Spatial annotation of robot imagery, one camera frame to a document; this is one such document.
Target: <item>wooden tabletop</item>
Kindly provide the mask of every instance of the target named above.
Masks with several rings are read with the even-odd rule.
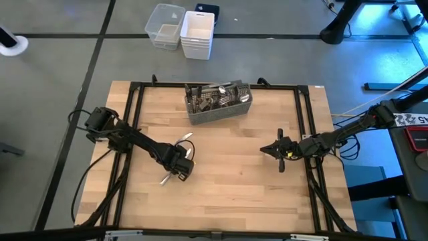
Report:
[[[130,82],[112,83],[106,106],[124,112]],[[333,130],[323,86],[310,86],[310,98],[318,132]],[[182,88],[145,88],[139,118],[141,132],[158,142],[174,143],[184,134],[195,144],[195,167],[185,182],[173,177],[161,187],[166,171],[148,153],[134,148],[126,186],[120,227],[167,230],[223,230],[245,232],[314,232],[304,162],[286,161],[285,173],[278,161],[259,151],[284,136],[299,141],[294,93],[290,90],[251,90],[253,103],[246,115],[192,126]],[[130,120],[134,115],[134,106]],[[309,133],[306,107],[305,128]],[[95,146],[92,161],[107,150]],[[106,194],[114,154],[89,172],[76,223],[85,221]],[[323,164],[332,205],[351,227],[354,215],[342,164],[326,156]],[[318,200],[321,225],[324,210]],[[110,210],[112,223],[114,208]]]

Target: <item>concrete floor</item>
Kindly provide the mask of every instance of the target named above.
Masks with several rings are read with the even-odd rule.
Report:
[[[321,0],[120,0],[107,33],[145,33],[158,3],[187,10],[196,3],[219,5],[215,33],[318,34],[334,19]],[[14,33],[99,33],[108,4],[109,0],[4,1],[0,23]],[[408,35],[403,16],[399,11],[390,14],[390,7],[362,6],[350,22],[352,33]],[[419,39],[428,39],[427,31],[424,26]],[[0,158],[0,232],[31,230],[35,224],[96,39],[30,38],[29,44],[16,58],[0,56],[0,141],[26,151],[22,157]],[[161,82],[254,83],[264,77],[274,84],[324,85],[332,113],[341,113],[382,94],[362,91],[363,83],[402,82],[422,67],[411,40],[346,39],[330,46],[316,39],[214,39],[211,59],[200,61],[186,59],[181,48],[156,49],[149,39],[105,39],[84,108],[102,106],[113,80],[149,81],[156,74]],[[389,177],[401,173],[386,132],[362,133],[360,141],[360,157],[346,165],[383,166]],[[92,149],[84,133],[77,132],[46,228],[72,227],[72,196]]]

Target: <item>stacked plastic container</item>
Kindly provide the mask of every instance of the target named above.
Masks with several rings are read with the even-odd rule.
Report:
[[[209,60],[213,33],[214,13],[187,11],[180,33],[186,58]]]
[[[144,29],[155,47],[167,50],[177,48],[185,11],[176,5],[161,3],[156,6]]]

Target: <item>gray utensil caddy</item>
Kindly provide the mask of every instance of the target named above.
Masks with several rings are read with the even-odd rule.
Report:
[[[231,106],[224,106],[221,108],[216,108],[213,110],[206,110],[203,112],[193,112],[193,110],[197,109],[197,88],[192,88],[192,101],[191,103],[187,102],[187,97],[185,96],[185,103],[186,103],[186,109],[187,114],[189,115],[189,120],[192,125],[198,125],[202,123],[207,123],[210,121],[217,121],[223,118],[229,118],[233,116],[238,116],[241,114],[247,114],[249,107],[251,106],[251,103],[253,102],[253,96],[251,95],[251,90],[249,88],[249,84],[242,84],[241,80],[232,81],[229,83],[224,84],[210,84],[208,86],[202,87],[203,93],[201,95],[201,99],[204,100],[206,98],[210,98],[212,95],[218,93],[218,86],[220,85],[232,85],[236,84],[239,90],[238,97],[236,99],[235,97],[235,89],[230,88],[228,89],[231,94],[231,101],[234,103],[235,101],[239,101],[239,97],[244,94],[249,94],[249,99],[247,102],[240,102],[237,104],[233,104]],[[207,89],[212,89],[211,92],[204,92]]]

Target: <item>sticker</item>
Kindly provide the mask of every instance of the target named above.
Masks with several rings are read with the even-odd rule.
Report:
[[[405,125],[428,125],[428,114],[394,113],[395,124],[398,127]]]

